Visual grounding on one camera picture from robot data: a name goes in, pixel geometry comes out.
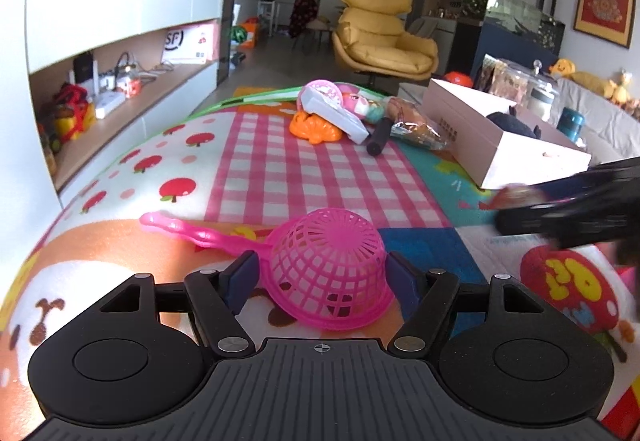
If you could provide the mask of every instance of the pink checkered pattern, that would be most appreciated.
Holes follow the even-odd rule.
[[[207,221],[279,225],[319,208],[346,208],[376,228],[450,226],[394,144],[372,158],[348,139],[310,145],[289,120],[237,113],[209,198]]]

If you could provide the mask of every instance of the pink handle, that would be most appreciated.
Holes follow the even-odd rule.
[[[172,237],[178,236],[201,247],[222,249],[229,255],[240,256],[248,249],[255,251],[261,259],[269,259],[271,255],[269,244],[258,243],[239,235],[225,235],[211,228],[193,226],[182,219],[167,217],[162,212],[142,214],[140,224],[145,230],[160,231]]]

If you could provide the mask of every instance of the black handle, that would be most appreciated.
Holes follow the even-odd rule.
[[[389,139],[389,136],[391,136],[391,127],[393,127],[393,125],[393,120],[386,116],[378,122],[376,129],[373,131],[373,134],[371,134],[369,142],[367,143],[367,152],[369,152],[370,156],[378,156],[382,153],[386,141]]]

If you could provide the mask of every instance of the metal screw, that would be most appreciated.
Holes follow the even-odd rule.
[[[401,336],[400,338],[396,338],[394,346],[399,351],[404,351],[405,353],[417,353],[424,349],[426,344],[424,340],[415,336]]]
[[[240,353],[248,346],[249,342],[239,336],[228,336],[218,342],[218,348],[225,353]]]

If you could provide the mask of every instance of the pink dot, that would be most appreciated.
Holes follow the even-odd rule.
[[[120,199],[129,199],[136,191],[132,188],[127,188],[122,194],[120,194]]]

